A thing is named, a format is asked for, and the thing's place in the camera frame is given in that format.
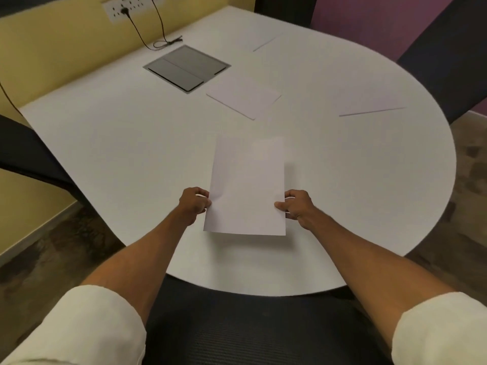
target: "white shirt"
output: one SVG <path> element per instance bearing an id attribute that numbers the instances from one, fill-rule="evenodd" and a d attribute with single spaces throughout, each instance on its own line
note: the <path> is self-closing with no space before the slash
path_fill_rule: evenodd
<path id="1" fill-rule="evenodd" d="M 484 365 L 487 307 L 462 293 L 413 307 L 393 337 L 395 365 Z M 138 365 L 146 331 L 140 316 L 106 288 L 67 292 L 41 325 L 1 365 Z"/>

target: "wall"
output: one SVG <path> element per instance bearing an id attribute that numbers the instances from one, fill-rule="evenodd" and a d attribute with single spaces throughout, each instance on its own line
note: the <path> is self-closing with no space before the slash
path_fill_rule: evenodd
<path id="1" fill-rule="evenodd" d="M 58 0 L 0 19 L 0 81 L 17 106 L 141 47 L 127 20 L 111 24 L 100 2 Z M 166 0 L 166 32 L 228 3 L 253 10 L 255 0 Z M 133 17 L 146 41 L 160 37 L 155 10 Z M 0 94 L 0 114 L 26 124 Z M 39 181 L 0 170 L 0 253 L 73 202 Z"/>
<path id="2" fill-rule="evenodd" d="M 313 29 L 397 60 L 452 0 L 317 0 Z M 474 110 L 486 115 L 487 100 Z"/>

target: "hand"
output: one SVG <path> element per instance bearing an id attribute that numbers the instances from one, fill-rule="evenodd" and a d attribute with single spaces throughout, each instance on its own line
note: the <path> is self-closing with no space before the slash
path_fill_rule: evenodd
<path id="1" fill-rule="evenodd" d="M 179 205 L 176 206 L 174 211 L 180 213 L 188 226 L 190 226 L 196 221 L 196 217 L 199 214 L 203 214 L 206 208 L 210 207 L 209 196 L 210 193 L 200 187 L 186 188 L 179 199 Z"/>
<path id="2" fill-rule="evenodd" d="M 310 230 L 316 216 L 325 215 L 313 205 L 307 191 L 290 189 L 284 193 L 284 202 L 275 202 L 274 206 L 286 213 L 286 218 L 298 221 L 300 226 Z"/>

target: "brown patterned floor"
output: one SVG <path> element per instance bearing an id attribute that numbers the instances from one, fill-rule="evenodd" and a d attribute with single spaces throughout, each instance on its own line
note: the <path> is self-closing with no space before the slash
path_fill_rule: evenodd
<path id="1" fill-rule="evenodd" d="M 443 217 L 408 257 L 487 304 L 487 119 L 451 126 L 457 179 Z M 58 299 L 123 247 L 95 213 L 82 209 L 0 268 L 0 361 Z"/>

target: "yellow wall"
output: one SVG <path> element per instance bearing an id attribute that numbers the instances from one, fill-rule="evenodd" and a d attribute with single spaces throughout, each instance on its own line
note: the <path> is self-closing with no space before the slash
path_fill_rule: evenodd
<path id="1" fill-rule="evenodd" d="M 58 0 L 0 19 L 0 81 L 17 106 L 141 47 L 130 21 L 112 24 L 100 2 Z M 166 0 L 166 32 L 225 5 L 253 9 L 255 0 Z M 155 10 L 133 17 L 146 41 L 161 36 Z M 26 124 L 0 93 L 0 114 Z M 66 208 L 64 190 L 0 170 L 0 253 Z"/>

